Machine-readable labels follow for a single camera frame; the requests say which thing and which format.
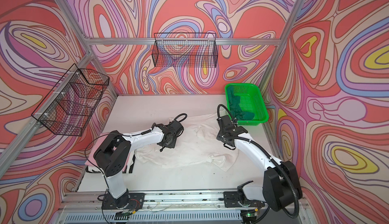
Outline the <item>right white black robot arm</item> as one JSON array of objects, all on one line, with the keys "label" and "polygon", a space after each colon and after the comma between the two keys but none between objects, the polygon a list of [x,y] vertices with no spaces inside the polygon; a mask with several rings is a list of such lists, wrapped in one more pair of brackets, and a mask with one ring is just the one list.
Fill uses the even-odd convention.
[{"label": "right white black robot arm", "polygon": [[299,200],[303,197],[296,166],[291,161],[283,161],[270,154],[257,143],[248,130],[239,126],[228,108],[217,106],[217,123],[219,132],[216,139],[229,150],[239,150],[262,171],[262,184],[247,181],[237,186],[234,201],[243,207],[250,207],[254,202],[267,205],[265,213],[254,221],[261,221],[268,211],[283,211],[295,219],[299,216]]}]

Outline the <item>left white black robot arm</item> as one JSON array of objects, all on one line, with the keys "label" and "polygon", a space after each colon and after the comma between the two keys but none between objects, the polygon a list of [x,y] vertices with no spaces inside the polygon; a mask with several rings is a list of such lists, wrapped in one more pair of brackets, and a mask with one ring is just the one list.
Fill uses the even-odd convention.
[{"label": "left white black robot arm", "polygon": [[117,209],[130,205],[129,190],[125,186],[123,169],[131,152],[148,145],[156,144],[164,149],[175,148],[177,138],[184,127],[177,120],[169,124],[153,124],[150,129],[124,135],[118,131],[110,132],[93,154],[96,165],[104,174],[107,185],[106,197],[114,201]]}]

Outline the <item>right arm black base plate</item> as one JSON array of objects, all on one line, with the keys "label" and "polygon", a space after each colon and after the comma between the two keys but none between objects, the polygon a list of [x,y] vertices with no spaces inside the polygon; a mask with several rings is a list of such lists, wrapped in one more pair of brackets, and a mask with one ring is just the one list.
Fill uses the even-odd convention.
[{"label": "right arm black base plate", "polygon": [[265,204],[258,200],[248,200],[242,192],[226,191],[223,192],[223,201],[226,208],[251,208],[259,209],[265,207]]}]

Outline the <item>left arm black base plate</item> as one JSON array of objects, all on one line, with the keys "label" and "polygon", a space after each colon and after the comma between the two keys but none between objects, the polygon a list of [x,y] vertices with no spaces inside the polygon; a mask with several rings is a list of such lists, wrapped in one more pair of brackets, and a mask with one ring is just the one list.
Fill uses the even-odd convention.
[{"label": "left arm black base plate", "polygon": [[138,210],[143,208],[145,193],[128,193],[115,199],[110,193],[104,195],[103,210]]}]

